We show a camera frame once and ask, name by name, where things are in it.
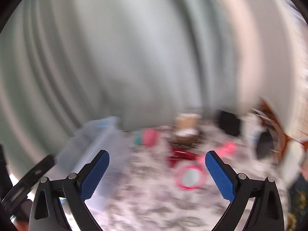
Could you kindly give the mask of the black power adapter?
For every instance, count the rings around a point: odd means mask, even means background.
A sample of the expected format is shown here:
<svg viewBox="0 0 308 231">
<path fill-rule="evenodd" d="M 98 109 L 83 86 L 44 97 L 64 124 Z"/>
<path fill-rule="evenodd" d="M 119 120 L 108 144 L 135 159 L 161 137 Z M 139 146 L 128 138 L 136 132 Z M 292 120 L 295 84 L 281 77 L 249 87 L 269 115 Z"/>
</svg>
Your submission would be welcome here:
<svg viewBox="0 0 308 231">
<path fill-rule="evenodd" d="M 273 137 L 267 129 L 265 132 L 262 132 L 255 149 L 256 157 L 258 160 L 266 158 L 270 151 L 274 148 Z"/>
</svg>

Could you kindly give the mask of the floral grey white blanket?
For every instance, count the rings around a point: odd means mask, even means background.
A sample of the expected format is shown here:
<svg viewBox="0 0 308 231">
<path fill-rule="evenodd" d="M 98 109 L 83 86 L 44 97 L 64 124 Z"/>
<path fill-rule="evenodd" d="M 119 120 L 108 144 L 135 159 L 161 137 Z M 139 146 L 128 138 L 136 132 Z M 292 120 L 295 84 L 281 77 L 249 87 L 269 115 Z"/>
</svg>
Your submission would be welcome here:
<svg viewBox="0 0 308 231">
<path fill-rule="evenodd" d="M 187 166 L 198 166 L 199 162 L 179 161 L 174 167 L 169 166 L 171 129 L 158 127 L 159 139 L 152 147 L 134 144 L 133 135 L 126 135 L 131 150 L 128 164 L 121 174 L 107 171 L 103 177 L 104 182 L 111 183 L 111 192 L 98 189 L 85 202 L 103 230 L 211 230 L 220 219 L 229 202 L 209 174 L 196 189 L 185 190 L 176 184 L 177 173 Z M 252 179 L 273 176 L 283 213 L 287 214 L 290 203 L 285 183 L 270 157 L 255 159 L 255 137 L 227 135 L 209 121 L 202 130 L 204 137 L 192 149 L 194 153 L 216 150 L 226 142 L 235 144 L 236 150 L 223 161 Z"/>
</svg>

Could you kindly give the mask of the pink round mirror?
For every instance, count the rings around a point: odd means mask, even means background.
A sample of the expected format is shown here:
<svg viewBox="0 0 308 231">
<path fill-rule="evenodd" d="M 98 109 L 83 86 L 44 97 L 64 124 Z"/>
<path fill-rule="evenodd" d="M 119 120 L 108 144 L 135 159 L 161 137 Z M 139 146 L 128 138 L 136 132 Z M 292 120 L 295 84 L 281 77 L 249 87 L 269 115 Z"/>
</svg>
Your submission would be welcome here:
<svg viewBox="0 0 308 231">
<path fill-rule="evenodd" d="M 207 179 L 203 168 L 199 166 L 184 166 L 175 175 L 175 184 L 183 190 L 200 189 Z"/>
</svg>

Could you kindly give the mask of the brown tape roll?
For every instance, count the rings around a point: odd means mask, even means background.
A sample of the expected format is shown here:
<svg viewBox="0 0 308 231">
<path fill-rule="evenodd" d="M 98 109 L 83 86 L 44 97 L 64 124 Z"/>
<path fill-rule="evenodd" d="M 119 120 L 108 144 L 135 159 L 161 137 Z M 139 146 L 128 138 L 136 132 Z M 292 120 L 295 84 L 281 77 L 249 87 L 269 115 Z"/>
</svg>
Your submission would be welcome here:
<svg viewBox="0 0 308 231">
<path fill-rule="evenodd" d="M 171 135 L 174 144 L 192 146 L 200 138 L 201 131 L 197 128 L 175 128 Z"/>
</svg>

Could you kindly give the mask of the dark red hair claw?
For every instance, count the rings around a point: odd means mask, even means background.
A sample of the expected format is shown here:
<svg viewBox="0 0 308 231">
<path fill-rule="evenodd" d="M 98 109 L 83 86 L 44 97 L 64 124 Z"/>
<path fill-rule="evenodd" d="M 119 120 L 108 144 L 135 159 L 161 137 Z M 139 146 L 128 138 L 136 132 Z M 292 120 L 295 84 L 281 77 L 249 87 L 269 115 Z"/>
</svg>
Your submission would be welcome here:
<svg viewBox="0 0 308 231">
<path fill-rule="evenodd" d="M 167 163 L 170 168 L 173 168 L 181 160 L 192 161 L 196 160 L 198 157 L 197 154 L 188 152 L 184 149 L 172 147 L 171 151 L 172 154 L 167 158 Z"/>
</svg>

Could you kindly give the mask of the pale green curtain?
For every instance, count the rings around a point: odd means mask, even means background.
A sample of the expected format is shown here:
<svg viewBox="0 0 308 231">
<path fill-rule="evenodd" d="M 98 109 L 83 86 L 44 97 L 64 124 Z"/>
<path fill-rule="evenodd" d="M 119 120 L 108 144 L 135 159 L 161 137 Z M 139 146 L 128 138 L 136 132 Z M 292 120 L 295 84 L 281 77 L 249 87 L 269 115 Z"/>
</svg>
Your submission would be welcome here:
<svg viewBox="0 0 308 231">
<path fill-rule="evenodd" d="M 235 110 L 237 63 L 219 0 L 23 0 L 1 32 L 1 143 L 21 177 L 84 123 L 169 124 Z"/>
</svg>

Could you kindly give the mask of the bag of cotton swabs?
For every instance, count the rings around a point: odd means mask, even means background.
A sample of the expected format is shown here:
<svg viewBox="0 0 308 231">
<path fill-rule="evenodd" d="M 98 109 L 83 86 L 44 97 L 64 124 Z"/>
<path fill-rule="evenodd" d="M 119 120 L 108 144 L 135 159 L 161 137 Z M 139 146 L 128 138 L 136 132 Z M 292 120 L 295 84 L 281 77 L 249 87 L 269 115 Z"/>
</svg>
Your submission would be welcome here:
<svg viewBox="0 0 308 231">
<path fill-rule="evenodd" d="M 196 113 L 182 113 L 175 118 L 175 128 L 197 128 L 200 120 L 200 114 Z"/>
</svg>

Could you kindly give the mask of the clear plastic storage bin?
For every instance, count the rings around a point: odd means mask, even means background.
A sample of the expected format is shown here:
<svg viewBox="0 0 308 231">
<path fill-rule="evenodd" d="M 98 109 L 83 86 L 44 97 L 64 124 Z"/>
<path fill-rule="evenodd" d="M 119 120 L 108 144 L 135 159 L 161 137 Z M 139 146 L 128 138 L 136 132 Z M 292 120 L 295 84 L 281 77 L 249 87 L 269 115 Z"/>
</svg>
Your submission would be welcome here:
<svg viewBox="0 0 308 231">
<path fill-rule="evenodd" d="M 56 156 L 56 165 L 49 172 L 51 179 L 62 179 L 72 172 L 78 173 L 100 150 L 109 153 L 110 164 L 93 196 L 86 200 L 88 209 L 95 212 L 104 211 L 124 177 L 124 170 L 131 157 L 124 133 L 117 127 L 117 117 L 110 116 L 85 123 L 66 142 Z"/>
</svg>

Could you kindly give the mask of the black box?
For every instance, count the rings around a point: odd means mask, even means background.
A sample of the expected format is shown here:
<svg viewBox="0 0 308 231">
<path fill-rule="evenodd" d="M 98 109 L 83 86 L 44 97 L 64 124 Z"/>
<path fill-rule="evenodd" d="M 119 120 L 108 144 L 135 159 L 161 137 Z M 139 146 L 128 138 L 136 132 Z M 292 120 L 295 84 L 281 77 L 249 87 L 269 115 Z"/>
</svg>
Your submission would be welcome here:
<svg viewBox="0 0 308 231">
<path fill-rule="evenodd" d="M 220 110 L 218 113 L 218 126 L 226 134 L 231 136 L 239 136 L 241 133 L 241 120 L 230 112 Z"/>
</svg>

